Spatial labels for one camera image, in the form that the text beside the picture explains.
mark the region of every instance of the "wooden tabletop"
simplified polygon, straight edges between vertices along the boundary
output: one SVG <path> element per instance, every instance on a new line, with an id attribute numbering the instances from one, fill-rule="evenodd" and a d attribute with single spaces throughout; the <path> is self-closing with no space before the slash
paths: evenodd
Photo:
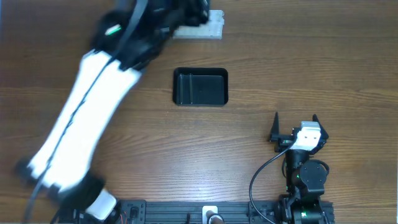
<path id="1" fill-rule="evenodd" d="M 0 36 L 0 222 L 21 219 L 32 187 L 12 168 L 44 143 L 96 21 L 111 0 L 3 0 Z M 322 197 L 337 223 L 395 223 L 398 1 L 213 0 L 222 40 L 176 40 L 115 112 L 92 163 L 119 198 L 248 202 L 249 181 L 285 134 L 316 113 L 330 139 L 315 155 L 331 172 Z M 178 107 L 177 67 L 223 67 L 229 102 Z M 285 192 L 282 159 L 264 169 L 256 200 Z M 56 205 L 41 195 L 35 222 Z"/>

